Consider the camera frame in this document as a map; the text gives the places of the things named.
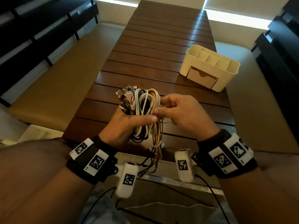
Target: beige plastic organizer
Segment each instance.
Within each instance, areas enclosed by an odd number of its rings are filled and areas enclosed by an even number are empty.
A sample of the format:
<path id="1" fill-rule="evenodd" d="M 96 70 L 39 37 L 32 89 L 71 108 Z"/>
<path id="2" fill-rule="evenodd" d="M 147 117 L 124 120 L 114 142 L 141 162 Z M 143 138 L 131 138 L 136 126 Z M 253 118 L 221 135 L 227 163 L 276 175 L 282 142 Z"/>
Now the beige plastic organizer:
<path id="1" fill-rule="evenodd" d="M 209 89 L 221 92 L 238 73 L 240 63 L 200 45 L 186 53 L 180 73 Z"/>

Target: slatted wooden tabletop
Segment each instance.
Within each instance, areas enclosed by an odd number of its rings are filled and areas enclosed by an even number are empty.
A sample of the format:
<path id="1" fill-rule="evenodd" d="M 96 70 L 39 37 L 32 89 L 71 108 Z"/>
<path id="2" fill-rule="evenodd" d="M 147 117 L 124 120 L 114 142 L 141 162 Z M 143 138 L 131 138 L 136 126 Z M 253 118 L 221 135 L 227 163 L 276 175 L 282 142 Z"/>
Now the slatted wooden tabletop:
<path id="1" fill-rule="evenodd" d="M 214 92 L 179 73 L 185 53 L 193 44 L 216 51 L 206 12 L 142 0 L 63 139 L 81 142 L 99 134 L 118 108 L 115 92 L 128 84 L 154 88 L 160 95 L 192 95 L 220 128 L 236 132 L 226 90 Z M 194 137 L 172 123 L 164 124 L 163 142 L 163 159 L 168 161 L 174 161 L 178 149 L 198 150 Z M 147 156 L 149 147 L 149 140 L 141 144 L 130 141 L 119 151 Z"/>

